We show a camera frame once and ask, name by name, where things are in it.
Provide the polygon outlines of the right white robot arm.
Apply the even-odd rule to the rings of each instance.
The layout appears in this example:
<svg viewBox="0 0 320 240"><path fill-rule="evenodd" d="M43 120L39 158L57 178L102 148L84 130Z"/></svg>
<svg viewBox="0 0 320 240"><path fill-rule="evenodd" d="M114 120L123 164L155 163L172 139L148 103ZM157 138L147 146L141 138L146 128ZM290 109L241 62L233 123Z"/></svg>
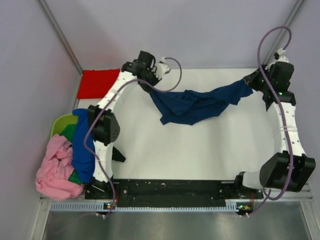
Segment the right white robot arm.
<svg viewBox="0 0 320 240"><path fill-rule="evenodd" d="M239 173L236 177L239 182L233 185L239 198L245 198L252 189L282 189L287 178L290 178L287 191L299 192L316 168L315 159L308 157L302 147L295 120L296 98L288 90L293 64L285 58L262 68L264 73L257 69L244 79L252 89L262 92L274 154L260 170Z"/></svg>

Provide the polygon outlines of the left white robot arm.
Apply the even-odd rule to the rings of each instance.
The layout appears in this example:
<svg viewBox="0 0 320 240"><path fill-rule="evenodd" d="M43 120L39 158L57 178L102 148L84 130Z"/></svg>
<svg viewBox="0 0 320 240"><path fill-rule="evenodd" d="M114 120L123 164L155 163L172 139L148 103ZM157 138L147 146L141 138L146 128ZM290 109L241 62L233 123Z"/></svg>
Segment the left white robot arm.
<svg viewBox="0 0 320 240"><path fill-rule="evenodd" d="M156 62L151 53L140 51L136 59L122 65L115 82L105 96L87 108L88 131L83 146L93 157L95 165L89 183L96 185L96 192L102 198L109 198L114 191L113 185L108 182L113 177L114 142L121 130L116 112L137 85L148 93L170 70L164 57Z"/></svg>

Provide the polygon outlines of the navy blue t shirt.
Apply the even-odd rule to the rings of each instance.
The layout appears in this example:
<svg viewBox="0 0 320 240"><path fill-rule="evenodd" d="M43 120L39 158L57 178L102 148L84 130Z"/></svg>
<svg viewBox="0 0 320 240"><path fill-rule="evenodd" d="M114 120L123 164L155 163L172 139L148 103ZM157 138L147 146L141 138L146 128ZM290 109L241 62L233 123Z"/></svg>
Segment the navy blue t shirt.
<svg viewBox="0 0 320 240"><path fill-rule="evenodd" d="M151 92L150 96L162 114L160 122L194 125L202 120L218 117L229 105L238 105L242 98L253 94L245 81L215 88L209 92L185 90L183 92Z"/></svg>

